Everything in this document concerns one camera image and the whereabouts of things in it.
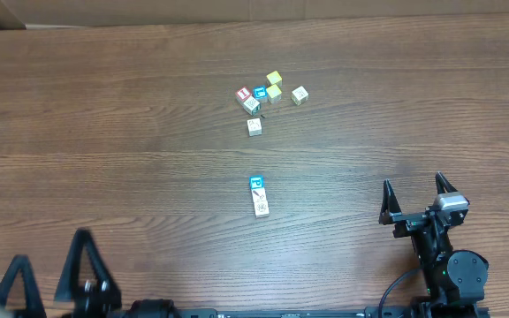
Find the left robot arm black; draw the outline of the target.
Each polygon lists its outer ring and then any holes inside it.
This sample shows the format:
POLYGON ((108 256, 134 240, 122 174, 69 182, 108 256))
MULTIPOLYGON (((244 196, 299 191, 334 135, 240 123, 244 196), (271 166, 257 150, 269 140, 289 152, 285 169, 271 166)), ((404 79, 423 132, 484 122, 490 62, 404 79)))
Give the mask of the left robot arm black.
MULTIPOLYGON (((27 256, 16 255, 0 282, 0 307, 5 308, 13 283, 23 279, 26 306, 11 310, 13 317, 44 317, 46 315, 33 268, 27 256)), ((76 230, 65 265, 55 291, 55 300, 72 302, 74 309, 68 317, 179 317, 170 299, 143 299, 133 302, 123 311, 121 291, 106 267, 91 232, 76 230)))

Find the white block teal side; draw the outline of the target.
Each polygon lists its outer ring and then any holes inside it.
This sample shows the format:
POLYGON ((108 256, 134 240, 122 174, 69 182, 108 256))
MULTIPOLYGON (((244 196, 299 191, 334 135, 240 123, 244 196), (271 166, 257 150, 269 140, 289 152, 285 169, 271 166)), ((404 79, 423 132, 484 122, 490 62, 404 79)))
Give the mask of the white block teal side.
POLYGON ((254 203, 254 213, 256 218, 264 218, 270 215, 269 204, 267 201, 257 201, 254 203))

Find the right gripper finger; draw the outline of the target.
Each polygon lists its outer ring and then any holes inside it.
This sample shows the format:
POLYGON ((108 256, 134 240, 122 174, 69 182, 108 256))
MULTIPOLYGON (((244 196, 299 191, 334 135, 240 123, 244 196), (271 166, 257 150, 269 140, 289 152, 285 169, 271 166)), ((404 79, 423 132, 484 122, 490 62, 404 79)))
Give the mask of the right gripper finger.
POLYGON ((435 176, 437 192, 438 193, 454 193, 457 189, 447 180, 441 171, 438 171, 435 176))
POLYGON ((399 202, 392 189, 391 182, 386 179, 383 183, 383 202, 379 214, 379 223, 395 223, 402 216, 399 202))

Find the white block hammer picture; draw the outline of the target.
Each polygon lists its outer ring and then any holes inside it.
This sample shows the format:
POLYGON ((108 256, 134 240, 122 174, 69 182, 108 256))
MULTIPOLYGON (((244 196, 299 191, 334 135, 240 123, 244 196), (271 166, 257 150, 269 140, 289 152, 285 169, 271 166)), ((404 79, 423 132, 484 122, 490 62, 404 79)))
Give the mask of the white block hammer picture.
POLYGON ((251 194, 254 203, 267 201, 266 191, 263 187, 252 189, 251 194))

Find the blue letter P block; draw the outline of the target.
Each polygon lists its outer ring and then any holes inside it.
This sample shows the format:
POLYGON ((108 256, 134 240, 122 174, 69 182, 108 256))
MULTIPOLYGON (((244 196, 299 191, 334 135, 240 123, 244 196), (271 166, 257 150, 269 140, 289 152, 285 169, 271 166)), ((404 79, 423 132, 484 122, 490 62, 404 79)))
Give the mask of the blue letter P block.
POLYGON ((249 185, 250 185, 250 189, 251 190, 264 188, 264 179, 263 179, 263 176, 262 175, 258 175, 258 176, 250 177, 249 178, 249 185))

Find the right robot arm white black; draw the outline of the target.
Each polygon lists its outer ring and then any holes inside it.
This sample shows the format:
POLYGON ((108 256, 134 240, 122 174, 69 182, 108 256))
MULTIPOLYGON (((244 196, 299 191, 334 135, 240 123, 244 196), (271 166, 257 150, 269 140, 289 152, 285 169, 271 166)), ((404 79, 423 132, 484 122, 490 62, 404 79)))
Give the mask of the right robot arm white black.
POLYGON ((479 307, 484 300, 489 262, 470 250, 453 248, 448 231, 464 223, 470 201, 438 172, 437 197, 423 212, 402 212, 391 182, 383 184, 379 223, 394 226, 393 237, 412 240, 419 267, 397 278, 384 292, 376 317, 489 318, 490 310, 479 307), (391 291, 406 278, 421 272, 428 290, 426 297, 411 300, 401 309, 386 309, 391 291))

